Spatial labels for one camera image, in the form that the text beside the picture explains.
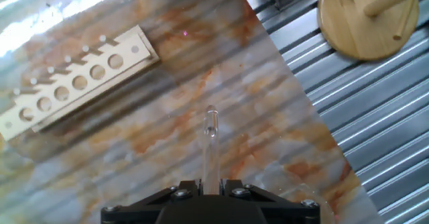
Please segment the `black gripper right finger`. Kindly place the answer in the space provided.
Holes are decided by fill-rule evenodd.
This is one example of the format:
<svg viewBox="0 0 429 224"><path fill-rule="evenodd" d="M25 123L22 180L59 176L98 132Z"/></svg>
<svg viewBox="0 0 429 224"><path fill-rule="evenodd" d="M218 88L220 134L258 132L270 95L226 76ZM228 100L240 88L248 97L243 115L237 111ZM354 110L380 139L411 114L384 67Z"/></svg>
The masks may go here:
<svg viewBox="0 0 429 224"><path fill-rule="evenodd" d="M227 197L224 223L320 224L320 205L313 200L293 203L240 180L222 180L221 194Z"/></svg>

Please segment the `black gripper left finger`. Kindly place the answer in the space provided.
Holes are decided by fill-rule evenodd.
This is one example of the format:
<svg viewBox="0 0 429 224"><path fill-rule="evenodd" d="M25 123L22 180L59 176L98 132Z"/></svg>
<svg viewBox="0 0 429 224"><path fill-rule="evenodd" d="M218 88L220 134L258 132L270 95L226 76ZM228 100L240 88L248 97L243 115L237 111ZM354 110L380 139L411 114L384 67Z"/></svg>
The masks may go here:
<svg viewBox="0 0 429 224"><path fill-rule="evenodd" d="M175 203L201 194L200 180L185 180L179 185L164 188L128 206L103 207L101 224L156 223L162 210Z"/></svg>

